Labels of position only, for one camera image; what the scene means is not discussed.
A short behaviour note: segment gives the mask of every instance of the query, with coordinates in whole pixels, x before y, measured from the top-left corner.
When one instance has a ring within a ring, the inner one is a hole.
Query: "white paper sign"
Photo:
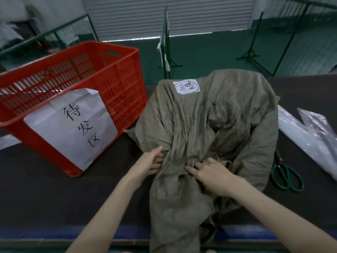
[[[173,82],[176,90],[180,94],[189,94],[193,92],[200,92],[200,87],[195,79],[181,80]]]
[[[91,89],[70,91],[24,121],[83,171],[118,134],[98,91]]]

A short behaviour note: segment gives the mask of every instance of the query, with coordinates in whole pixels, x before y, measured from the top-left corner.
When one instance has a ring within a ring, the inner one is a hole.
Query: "wrinkled fabric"
[[[161,80],[136,127],[129,130],[143,152],[163,146],[167,155],[150,189],[155,253],[200,252],[200,225],[238,204],[204,192],[185,166],[212,157],[262,191],[278,136],[277,102],[257,72],[226,69],[196,79],[200,92],[179,94]]]

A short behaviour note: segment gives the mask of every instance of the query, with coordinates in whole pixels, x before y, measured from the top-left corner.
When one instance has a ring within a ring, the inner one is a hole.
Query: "white label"
[[[193,92],[200,92],[200,87],[195,79],[181,80],[179,82],[173,82],[180,94],[189,94]]]
[[[118,134],[98,91],[91,89],[70,91],[24,121],[81,170]]]

